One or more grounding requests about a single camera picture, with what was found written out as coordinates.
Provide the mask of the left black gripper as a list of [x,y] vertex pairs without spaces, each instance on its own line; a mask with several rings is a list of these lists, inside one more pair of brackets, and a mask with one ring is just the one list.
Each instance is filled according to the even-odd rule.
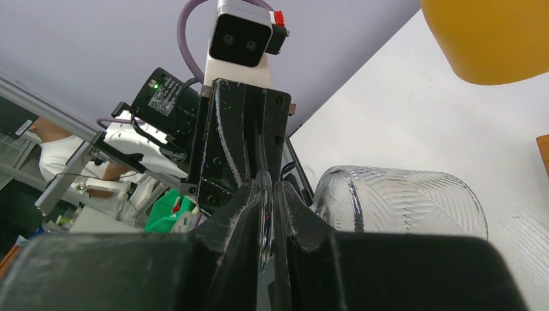
[[[192,87],[198,83],[196,78],[182,81],[158,67],[137,93],[130,112],[170,140],[186,141],[193,135],[199,107],[189,176],[197,183],[196,200],[201,212],[213,215],[242,187],[253,183],[245,140],[245,109],[258,88],[217,78],[200,98]],[[273,183],[280,180],[290,105],[288,93],[262,89],[260,167],[270,173]]]

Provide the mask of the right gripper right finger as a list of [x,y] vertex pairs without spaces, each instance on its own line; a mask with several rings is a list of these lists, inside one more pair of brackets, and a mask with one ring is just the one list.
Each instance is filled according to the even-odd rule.
[[274,203],[282,235],[276,245],[285,251],[293,310],[355,310],[354,288],[344,274],[349,251],[342,247],[356,234],[327,224],[287,181],[275,184]]

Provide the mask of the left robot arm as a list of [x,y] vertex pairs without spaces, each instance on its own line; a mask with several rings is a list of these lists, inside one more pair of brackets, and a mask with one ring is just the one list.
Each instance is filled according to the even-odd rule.
[[213,214],[261,170],[280,179],[291,95],[217,78],[202,92],[163,68],[120,102],[94,145],[139,172],[171,176]]

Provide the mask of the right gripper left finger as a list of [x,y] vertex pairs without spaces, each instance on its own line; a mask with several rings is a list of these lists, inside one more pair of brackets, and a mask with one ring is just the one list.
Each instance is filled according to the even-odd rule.
[[175,246],[173,310],[255,310],[262,188],[246,183]]

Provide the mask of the clear patterned wine glass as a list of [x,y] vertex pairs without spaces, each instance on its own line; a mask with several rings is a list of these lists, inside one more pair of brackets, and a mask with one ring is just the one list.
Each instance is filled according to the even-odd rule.
[[283,228],[307,249],[317,249],[334,231],[489,238],[479,199],[445,172],[334,166],[302,210],[303,216],[287,215]]

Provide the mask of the gold wire rack wooden base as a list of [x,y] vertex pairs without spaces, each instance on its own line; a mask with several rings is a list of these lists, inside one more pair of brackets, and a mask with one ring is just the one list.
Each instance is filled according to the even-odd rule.
[[549,175],[549,135],[542,135],[536,138],[537,147],[543,162],[546,174]]

